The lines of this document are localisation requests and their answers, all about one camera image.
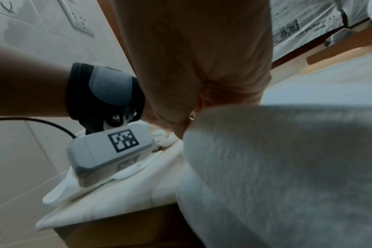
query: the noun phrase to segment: newspaper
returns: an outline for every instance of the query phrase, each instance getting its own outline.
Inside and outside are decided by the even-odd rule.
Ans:
[[[367,4],[369,0],[336,0],[339,8],[342,8],[348,17],[348,26],[369,18],[367,15]]]
[[[273,61],[343,26],[335,0],[270,0]]]

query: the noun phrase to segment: black wrist strap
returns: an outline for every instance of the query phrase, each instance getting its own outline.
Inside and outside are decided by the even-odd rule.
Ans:
[[[92,74],[95,74],[95,82],[91,81]],[[125,99],[114,101],[114,96]],[[116,115],[121,119],[119,125],[122,125],[123,116],[126,116],[127,122],[139,120],[145,96],[135,77],[106,67],[74,63],[69,76],[66,104],[70,117],[93,133],[102,131],[103,122],[111,122]]]

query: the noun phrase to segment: white wall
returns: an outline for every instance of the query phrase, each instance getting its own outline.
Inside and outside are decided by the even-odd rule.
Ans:
[[[67,65],[100,63],[133,73],[96,0],[74,0],[94,38],[71,27],[57,0],[10,1],[15,14],[0,5],[0,42]],[[69,118],[50,119],[73,132],[82,129]],[[64,246],[54,231],[35,233],[33,228],[52,210],[41,200],[66,175],[70,141],[40,123],[0,122],[0,247]]]

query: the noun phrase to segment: wall socket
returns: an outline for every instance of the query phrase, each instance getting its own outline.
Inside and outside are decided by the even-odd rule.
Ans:
[[[94,36],[80,8],[70,0],[58,0],[74,29]]]

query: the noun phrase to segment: cord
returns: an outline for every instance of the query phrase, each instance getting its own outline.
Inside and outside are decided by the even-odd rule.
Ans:
[[[35,118],[28,118],[28,117],[0,117],[0,121],[35,121],[35,122],[40,122],[40,123],[44,123],[44,124],[56,127],[59,130],[64,131],[65,133],[67,133],[73,139],[77,138],[77,136],[75,136],[71,131],[67,130],[64,127],[61,127],[58,124],[52,123],[50,121],[45,121],[45,120],[40,120],[40,119],[35,119]]]

